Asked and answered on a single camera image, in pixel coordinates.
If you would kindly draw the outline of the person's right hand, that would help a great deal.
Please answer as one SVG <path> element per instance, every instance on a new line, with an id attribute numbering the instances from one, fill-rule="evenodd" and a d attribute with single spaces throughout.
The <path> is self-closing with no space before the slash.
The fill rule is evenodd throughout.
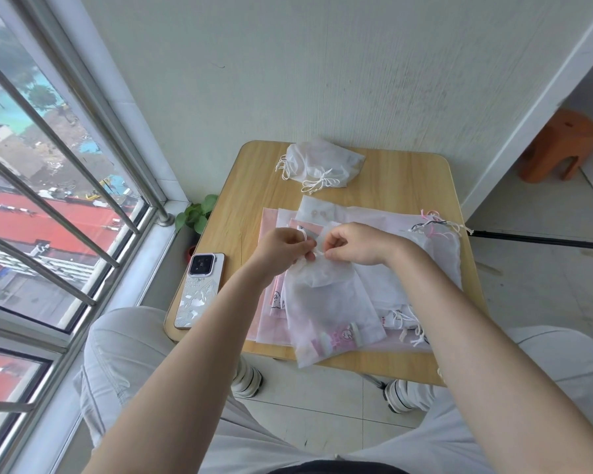
<path id="1" fill-rule="evenodd" d="M 404 246 L 406 239 L 376 229 L 362 223 L 345 223 L 340 225 L 354 225 L 356 231 L 356 264 L 385 265 L 391 267 L 399 249 Z"/>

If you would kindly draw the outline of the person's left forearm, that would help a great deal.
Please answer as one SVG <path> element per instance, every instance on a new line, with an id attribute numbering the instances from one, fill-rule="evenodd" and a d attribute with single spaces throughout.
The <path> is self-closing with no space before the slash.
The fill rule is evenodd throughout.
<path id="1" fill-rule="evenodd" d="M 82 474 L 197 474 L 262 290 L 293 261 L 249 260 L 124 407 Z"/>

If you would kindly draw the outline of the black shirt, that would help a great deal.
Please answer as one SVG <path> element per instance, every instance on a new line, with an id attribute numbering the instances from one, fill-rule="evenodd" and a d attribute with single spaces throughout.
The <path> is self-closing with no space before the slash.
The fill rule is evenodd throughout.
<path id="1" fill-rule="evenodd" d="M 268 474 L 408 474 L 406 471 L 381 462 L 316 460 L 286 466 Z"/>

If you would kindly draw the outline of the smartphone with marbled case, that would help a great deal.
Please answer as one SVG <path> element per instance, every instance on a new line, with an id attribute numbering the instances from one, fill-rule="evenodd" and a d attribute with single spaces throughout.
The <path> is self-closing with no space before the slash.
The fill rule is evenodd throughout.
<path id="1" fill-rule="evenodd" d="M 225 263 L 223 253 L 195 253 L 183 282 L 174 327 L 190 329 L 206 312 L 218 294 Z"/>

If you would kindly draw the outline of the white and black shoe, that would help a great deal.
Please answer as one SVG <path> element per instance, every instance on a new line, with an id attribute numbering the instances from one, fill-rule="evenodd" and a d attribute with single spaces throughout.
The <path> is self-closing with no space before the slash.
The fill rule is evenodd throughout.
<path id="1" fill-rule="evenodd" d="M 263 386 L 260 371 L 251 366 L 245 358 L 238 359 L 238 366 L 231 382 L 231 392 L 240 398 L 254 398 Z"/>
<path id="2" fill-rule="evenodd" d="M 427 412 L 435 400 L 432 385 L 403 380 L 388 382 L 382 395 L 388 408 L 398 414 L 415 410 Z"/>

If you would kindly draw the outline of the white window frame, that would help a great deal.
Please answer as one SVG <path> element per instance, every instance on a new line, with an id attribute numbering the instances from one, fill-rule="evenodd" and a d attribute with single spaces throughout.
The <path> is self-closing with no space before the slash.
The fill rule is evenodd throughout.
<path id="1" fill-rule="evenodd" d="M 185 197 L 81 0 L 18 0 L 48 43 L 80 73 L 92 104 L 134 142 L 136 166 L 164 199 L 173 222 Z M 117 308 L 145 304 L 175 238 L 173 223 L 152 224 L 95 309 L 67 331 L 0 311 L 0 474 L 52 472 L 75 432 L 85 428 L 72 378 L 80 372 L 88 331 Z"/>

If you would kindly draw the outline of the green potted plant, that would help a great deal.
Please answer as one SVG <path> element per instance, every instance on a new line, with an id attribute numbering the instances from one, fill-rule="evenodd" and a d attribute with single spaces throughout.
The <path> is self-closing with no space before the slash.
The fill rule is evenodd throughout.
<path id="1" fill-rule="evenodd" d="M 185 210 L 178 213 L 174 221 L 176 232 L 187 226 L 201 236 L 218 198 L 218 195 L 209 194 L 201 203 L 191 203 Z"/>

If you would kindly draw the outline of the pile of white drawstring pouches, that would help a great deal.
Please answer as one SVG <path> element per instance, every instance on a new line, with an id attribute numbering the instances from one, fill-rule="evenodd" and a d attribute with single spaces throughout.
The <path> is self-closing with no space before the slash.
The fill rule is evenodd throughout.
<path id="1" fill-rule="evenodd" d="M 307 195 L 326 188 L 346 188 L 361 172 L 365 157 L 324 140 L 291 144 L 275 171 L 284 180 L 301 184 Z"/>

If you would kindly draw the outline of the large pink translucent flat bag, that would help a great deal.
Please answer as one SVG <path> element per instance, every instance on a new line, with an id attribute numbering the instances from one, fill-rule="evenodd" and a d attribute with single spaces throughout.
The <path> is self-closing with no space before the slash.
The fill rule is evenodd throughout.
<path id="1" fill-rule="evenodd" d="M 264 208 L 261 216 L 259 239 L 262 239 L 269 230 L 287 225 L 301 224 L 311 233 L 318 234 L 324 225 L 331 221 L 340 224 L 357 222 L 371 225 L 395 235 L 410 238 L 431 256 L 432 246 L 429 240 L 424 235 L 406 230 L 405 228 L 408 227 L 406 220 L 405 214 L 396 214 L 358 206 L 341 206 L 312 197 L 304 197 L 297 211 L 284 208 Z M 362 272 L 361 275 L 361 279 L 373 300 L 376 310 L 397 309 L 403 304 L 409 304 L 405 294 L 395 300 L 391 291 L 392 287 L 386 286 L 383 281 L 377 281 L 375 275 L 367 275 L 365 272 Z M 280 308 L 283 302 L 282 288 L 283 276 L 279 276 L 273 280 L 270 286 L 264 291 L 264 294 L 261 295 L 253 324 L 247 335 L 248 340 L 279 346 L 290 345 L 285 310 Z M 379 346 L 380 342 L 371 345 L 366 350 L 390 351 L 381 349 Z"/>

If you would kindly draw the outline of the white translucent drawstring pouch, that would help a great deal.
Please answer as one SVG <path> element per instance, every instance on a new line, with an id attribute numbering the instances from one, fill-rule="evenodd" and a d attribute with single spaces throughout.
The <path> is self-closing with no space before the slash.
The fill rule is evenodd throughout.
<path id="1" fill-rule="evenodd" d="M 315 259 L 301 259 L 286 271 L 282 298 L 290 342 L 299 368 L 357 351 L 386 337 L 381 318 L 355 267 L 328 260 L 322 248 L 330 230 L 317 238 Z"/>

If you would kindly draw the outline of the white and black right shoe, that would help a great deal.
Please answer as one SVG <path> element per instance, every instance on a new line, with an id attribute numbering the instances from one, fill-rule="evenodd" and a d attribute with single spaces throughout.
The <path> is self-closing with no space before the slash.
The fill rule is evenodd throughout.
<path id="1" fill-rule="evenodd" d="M 427 412 L 435 400 L 432 385 L 403 380 L 388 382 L 382 395 L 388 408 L 398 414 L 415 410 Z"/>

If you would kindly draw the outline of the black rod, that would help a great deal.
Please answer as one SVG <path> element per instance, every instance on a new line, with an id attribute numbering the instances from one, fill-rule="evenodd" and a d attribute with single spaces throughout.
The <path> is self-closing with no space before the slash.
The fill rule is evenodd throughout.
<path id="1" fill-rule="evenodd" d="M 578 240 L 572 240 L 572 239 L 550 238 L 550 237 L 543 237 L 543 236 L 507 234 L 507 233 L 492 232 L 492 231 L 485 231 L 485 230 L 474 230 L 474 232 L 469 236 L 475 237 L 475 238 L 483 238 L 483 239 L 496 239 L 496 240 L 501 240 L 501 241 L 513 241 L 513 242 L 520 242 L 520 243 L 530 243 L 530 244 L 571 247 L 571 248 L 593 250 L 593 241 L 578 241 Z"/>

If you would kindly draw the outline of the steel window guard bars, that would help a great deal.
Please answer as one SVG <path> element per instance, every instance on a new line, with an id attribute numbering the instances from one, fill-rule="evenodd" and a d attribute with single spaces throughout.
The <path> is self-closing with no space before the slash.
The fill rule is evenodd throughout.
<path id="1" fill-rule="evenodd" d="M 173 222 L 134 142 L 17 2 L 0 0 L 0 311 L 67 331 Z"/>

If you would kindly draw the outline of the light grey trousers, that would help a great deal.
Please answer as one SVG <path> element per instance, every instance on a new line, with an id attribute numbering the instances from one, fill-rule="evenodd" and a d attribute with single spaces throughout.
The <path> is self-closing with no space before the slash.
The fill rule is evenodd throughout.
<path id="1" fill-rule="evenodd" d="M 120 308 L 90 328 L 83 366 L 74 381 L 94 447 L 174 348 L 164 333 L 164 317 L 164 311 L 154 308 Z M 593 424 L 593 339 L 553 326 L 510 328 L 506 334 Z M 199 474 L 268 474 L 316 460 L 381 462 L 408 474 L 495 474 L 450 391 L 434 390 L 435 400 L 417 428 L 380 445 L 326 459 L 271 434 L 230 394 Z"/>

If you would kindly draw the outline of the white mesh drawstring bag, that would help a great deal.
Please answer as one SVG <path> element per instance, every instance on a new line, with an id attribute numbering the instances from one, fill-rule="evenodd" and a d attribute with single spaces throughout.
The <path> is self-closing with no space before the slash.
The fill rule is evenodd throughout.
<path id="1" fill-rule="evenodd" d="M 463 223 L 449 221 L 434 210 L 419 215 L 406 215 L 405 229 L 424 235 L 432 246 L 431 257 L 448 277 L 462 289 L 461 243 L 464 233 L 473 235 L 474 230 Z"/>

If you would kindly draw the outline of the person's left hand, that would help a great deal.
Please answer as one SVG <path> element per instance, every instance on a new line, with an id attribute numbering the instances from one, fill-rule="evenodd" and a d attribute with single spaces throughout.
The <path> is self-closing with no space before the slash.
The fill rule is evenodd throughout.
<path id="1" fill-rule="evenodd" d="M 281 227 L 267 232 L 246 262 L 253 272 L 268 282 L 292 266 L 289 253 L 289 229 L 294 228 Z"/>

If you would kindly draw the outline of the person's right forearm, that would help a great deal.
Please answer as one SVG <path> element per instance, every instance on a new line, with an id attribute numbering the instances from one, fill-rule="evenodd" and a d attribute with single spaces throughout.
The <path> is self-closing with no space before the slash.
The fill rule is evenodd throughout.
<path id="1" fill-rule="evenodd" d="M 382 261 L 409 295 L 459 410 L 501 474 L 593 474 L 593 425 L 427 253 L 388 238 Z"/>

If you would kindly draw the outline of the white and black left shoe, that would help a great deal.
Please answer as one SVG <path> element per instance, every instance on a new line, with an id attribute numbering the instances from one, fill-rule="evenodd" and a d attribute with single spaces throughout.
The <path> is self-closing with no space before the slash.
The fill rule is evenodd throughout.
<path id="1" fill-rule="evenodd" d="M 231 382 L 231 392 L 240 398 L 254 398 L 263 386 L 260 371 L 251 366 L 245 358 L 238 359 L 238 366 Z"/>

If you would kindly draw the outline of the orange plastic stool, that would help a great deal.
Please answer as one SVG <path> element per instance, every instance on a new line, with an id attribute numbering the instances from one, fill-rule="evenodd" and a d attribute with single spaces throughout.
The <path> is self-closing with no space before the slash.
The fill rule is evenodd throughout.
<path id="1" fill-rule="evenodd" d="M 560 108 L 536 135 L 528 151 L 530 156 L 519 171 L 522 181 L 541 182 L 568 159 L 571 162 L 561 180 L 571 180 L 593 152 L 593 120 L 580 112 Z"/>

